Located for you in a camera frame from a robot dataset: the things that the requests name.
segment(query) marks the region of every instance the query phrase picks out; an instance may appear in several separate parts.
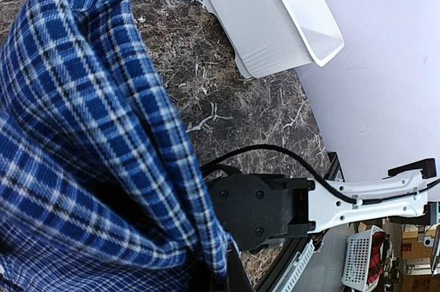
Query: black cable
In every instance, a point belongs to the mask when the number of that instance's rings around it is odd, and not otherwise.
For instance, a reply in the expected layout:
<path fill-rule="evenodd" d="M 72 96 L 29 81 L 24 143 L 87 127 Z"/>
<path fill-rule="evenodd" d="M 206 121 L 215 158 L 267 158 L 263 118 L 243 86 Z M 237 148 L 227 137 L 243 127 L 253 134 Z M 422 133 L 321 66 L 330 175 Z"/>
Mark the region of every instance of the black cable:
<path fill-rule="evenodd" d="M 231 157 L 240 155 L 242 153 L 247 153 L 252 150 L 274 150 L 278 151 L 279 153 L 284 153 L 285 155 L 288 155 L 289 157 L 295 159 L 298 163 L 301 164 L 309 173 L 314 177 L 314 179 L 319 182 L 328 192 L 330 192 L 333 196 L 338 197 L 340 200 L 345 201 L 350 204 L 356 204 L 356 200 L 353 198 L 350 198 L 343 193 L 337 191 L 336 189 L 332 188 L 330 184 L 324 180 L 324 178 L 314 170 L 313 167 L 309 163 L 305 161 L 300 155 L 297 155 L 293 151 L 287 150 L 286 148 L 283 148 L 281 146 L 274 146 L 271 144 L 256 144 L 253 146 L 245 146 L 244 148 L 240 148 L 234 151 L 231 151 L 230 153 L 227 153 L 226 155 L 223 155 L 219 158 L 216 158 L 209 163 L 206 163 L 201 167 L 201 171 L 205 172 L 209 170 L 209 168 L 213 165 L 220 164 L 222 161 L 225 161 Z"/>
<path fill-rule="evenodd" d="M 281 146 L 275 146 L 275 145 L 271 145 L 271 144 L 256 144 L 253 146 L 245 146 L 244 148 L 240 148 L 240 149 L 231 151 L 230 153 L 227 153 L 223 156 L 220 156 L 220 157 L 204 164 L 201 167 L 201 171 L 205 175 L 207 172 L 209 172 L 211 170 L 212 166 L 220 164 L 222 161 L 225 161 L 231 157 L 240 155 L 242 153 L 247 153 L 252 150 L 273 150 L 273 151 L 277 151 L 279 153 L 283 153 L 283 154 L 295 159 L 301 166 L 303 166 L 313 176 L 313 178 L 320 185 L 322 185 L 333 196 L 335 196 L 335 197 L 339 198 L 341 201 L 345 201 L 346 203 L 349 203 L 349 204 L 356 204 L 357 203 L 356 199 L 350 198 L 350 197 L 346 196 L 345 194 L 337 191 L 335 188 L 333 188 L 327 181 L 325 181 L 325 179 L 318 172 L 316 172 L 314 170 L 314 168 L 304 158 L 302 158 L 300 155 L 294 153 L 293 151 L 287 150 L 286 148 L 283 148 Z M 364 205 L 375 205 L 375 204 L 383 203 L 385 201 L 393 201 L 395 199 L 405 198 L 408 196 L 415 196 L 415 195 L 417 195 L 417 193 L 423 193 L 423 192 L 429 191 L 433 187 L 437 186 L 439 183 L 440 183 L 440 179 L 437 179 L 436 181 L 430 183 L 426 188 L 424 188 L 418 192 L 412 192 L 409 194 L 402 194 L 402 195 L 397 195 L 397 196 L 390 196 L 390 197 L 386 197 L 383 199 L 363 199 L 362 203 Z"/>
<path fill-rule="evenodd" d="M 427 225 L 415 225 L 415 226 L 417 227 L 417 229 L 423 228 L 424 233 L 426 234 L 434 225 L 430 225 L 429 227 Z"/>

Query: white wall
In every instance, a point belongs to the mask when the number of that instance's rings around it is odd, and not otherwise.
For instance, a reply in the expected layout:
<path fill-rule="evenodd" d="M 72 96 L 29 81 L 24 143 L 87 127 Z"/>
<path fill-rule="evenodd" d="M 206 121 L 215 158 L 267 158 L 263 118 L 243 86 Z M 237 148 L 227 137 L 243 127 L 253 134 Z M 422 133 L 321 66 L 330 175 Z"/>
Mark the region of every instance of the white wall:
<path fill-rule="evenodd" d="M 440 0 L 326 2 L 345 48 L 298 73 L 346 179 L 428 157 L 440 173 Z"/>

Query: plaid fabric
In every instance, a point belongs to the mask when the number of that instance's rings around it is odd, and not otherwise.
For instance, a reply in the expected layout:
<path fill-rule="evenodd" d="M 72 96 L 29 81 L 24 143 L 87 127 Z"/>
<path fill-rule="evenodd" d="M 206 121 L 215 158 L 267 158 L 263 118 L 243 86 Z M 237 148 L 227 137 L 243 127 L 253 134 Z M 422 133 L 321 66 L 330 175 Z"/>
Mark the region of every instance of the plaid fabric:
<path fill-rule="evenodd" d="M 369 275 L 367 278 L 369 284 L 374 283 L 384 272 L 380 247 L 384 244 L 385 238 L 386 234 L 384 232 L 376 232 L 373 235 L 373 240 L 371 241 L 370 267 L 368 268 Z"/>
<path fill-rule="evenodd" d="M 185 291 L 229 236 L 129 0 L 27 0 L 0 51 L 0 287 Z"/>

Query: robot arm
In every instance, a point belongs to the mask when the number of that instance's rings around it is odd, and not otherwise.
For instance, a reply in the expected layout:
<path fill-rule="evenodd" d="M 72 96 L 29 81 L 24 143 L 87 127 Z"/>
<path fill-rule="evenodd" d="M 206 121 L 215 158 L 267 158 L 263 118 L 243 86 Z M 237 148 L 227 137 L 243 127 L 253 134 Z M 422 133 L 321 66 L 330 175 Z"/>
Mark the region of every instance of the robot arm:
<path fill-rule="evenodd" d="M 428 193 L 440 188 L 438 178 L 420 169 L 380 181 L 325 182 L 235 172 L 209 182 L 208 188 L 217 217 L 241 251 L 356 221 L 423 216 Z"/>

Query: dark marble surface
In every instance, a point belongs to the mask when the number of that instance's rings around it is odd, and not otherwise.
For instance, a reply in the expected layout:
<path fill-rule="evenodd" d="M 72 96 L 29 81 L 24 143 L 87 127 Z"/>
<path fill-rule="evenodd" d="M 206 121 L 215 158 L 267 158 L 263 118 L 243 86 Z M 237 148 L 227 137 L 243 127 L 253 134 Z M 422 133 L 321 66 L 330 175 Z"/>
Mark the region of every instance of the dark marble surface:
<path fill-rule="evenodd" d="M 201 163 L 240 146 L 271 143 L 295 150 L 320 172 L 325 170 L 324 144 L 294 71 L 244 80 L 221 26 L 199 0 L 132 2 L 139 29 Z M 0 0 L 0 42 L 22 3 Z M 256 151 L 233 162 L 246 172 L 305 174 L 273 152 Z"/>

